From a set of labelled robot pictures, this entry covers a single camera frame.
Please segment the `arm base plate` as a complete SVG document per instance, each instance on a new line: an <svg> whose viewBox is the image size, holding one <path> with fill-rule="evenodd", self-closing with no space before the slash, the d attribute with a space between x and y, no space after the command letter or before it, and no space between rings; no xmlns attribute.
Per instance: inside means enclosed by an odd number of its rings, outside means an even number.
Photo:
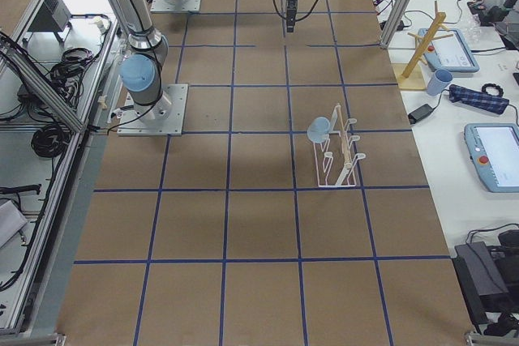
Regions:
<svg viewBox="0 0 519 346"><path fill-rule="evenodd" d="M122 113L123 124L116 128L121 136L162 136L182 134L188 85L167 84L161 99L148 112L137 105Z"/></svg>
<svg viewBox="0 0 519 346"><path fill-rule="evenodd" d="M201 0L152 0L151 12L155 14L199 13Z"/></svg>

